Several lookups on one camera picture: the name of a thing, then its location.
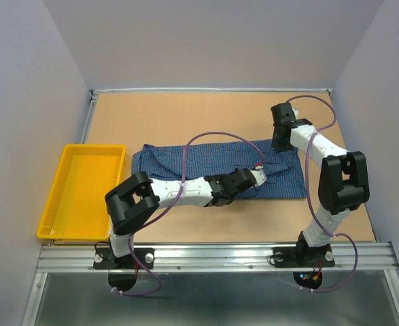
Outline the blue checked long sleeve shirt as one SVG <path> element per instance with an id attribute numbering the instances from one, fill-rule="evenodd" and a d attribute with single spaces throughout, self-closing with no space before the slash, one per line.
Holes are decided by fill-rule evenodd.
<path id="1" fill-rule="evenodd" d="M 305 180 L 298 157 L 292 149 L 272 149 L 270 139 L 254 141 L 264 154 L 266 181 L 258 189 L 250 189 L 237 199 L 304 199 Z M 134 154 L 131 172 L 145 172 L 148 177 L 165 181 L 181 179 L 182 146 L 157 147 L 145 144 Z M 261 162 L 258 152 L 244 142 L 205 143 L 191 145 L 187 152 L 187 180 L 208 175 L 228 174 L 236 169 L 252 168 Z"/>

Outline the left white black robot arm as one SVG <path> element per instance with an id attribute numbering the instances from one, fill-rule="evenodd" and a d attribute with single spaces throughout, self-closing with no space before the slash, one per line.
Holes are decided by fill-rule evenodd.
<path id="1" fill-rule="evenodd" d="M 119 268 L 132 262 L 133 234 L 141 230 L 158 209 L 226 206 L 265 181 L 261 166 L 186 181 L 163 181 L 150 178 L 145 172 L 135 173 L 105 195 L 111 220 L 109 259 Z"/>

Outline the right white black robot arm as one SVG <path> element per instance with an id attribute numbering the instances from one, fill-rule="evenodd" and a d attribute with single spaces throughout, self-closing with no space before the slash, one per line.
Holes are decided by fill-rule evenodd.
<path id="1" fill-rule="evenodd" d="M 370 190 L 366 157 L 360 151 L 347 151 L 323 136 L 309 120 L 298 119 L 290 103 L 271 107 L 272 148 L 284 152 L 299 149 L 305 162 L 320 168 L 317 195 L 319 208 L 309 226 L 293 247 L 275 252 L 280 268 L 310 268 L 317 263 L 333 266 L 330 242 L 342 221 L 368 201 Z"/>

